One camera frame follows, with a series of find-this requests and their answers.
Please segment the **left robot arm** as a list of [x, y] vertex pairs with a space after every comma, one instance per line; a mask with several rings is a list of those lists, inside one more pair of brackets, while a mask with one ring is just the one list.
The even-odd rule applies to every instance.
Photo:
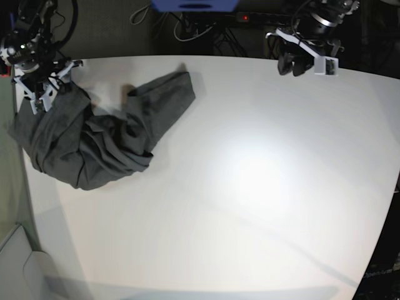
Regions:
[[358, 7], [359, 1], [304, 1], [298, 5], [287, 26], [266, 33], [266, 39], [275, 37], [281, 42], [279, 74], [297, 77], [312, 69], [315, 75], [337, 76], [337, 55], [344, 47], [333, 32]]

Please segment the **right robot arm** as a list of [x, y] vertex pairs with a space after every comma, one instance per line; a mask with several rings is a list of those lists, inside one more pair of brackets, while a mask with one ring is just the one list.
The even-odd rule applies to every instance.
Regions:
[[65, 37], [53, 41], [51, 18], [58, 13], [57, 1], [19, 1], [11, 12], [11, 26], [1, 24], [1, 74], [11, 68], [22, 72], [12, 81], [21, 86], [33, 109], [48, 111], [58, 93], [68, 90], [65, 77], [83, 63], [61, 54], [78, 23], [78, 2], [72, 1], [72, 21]]

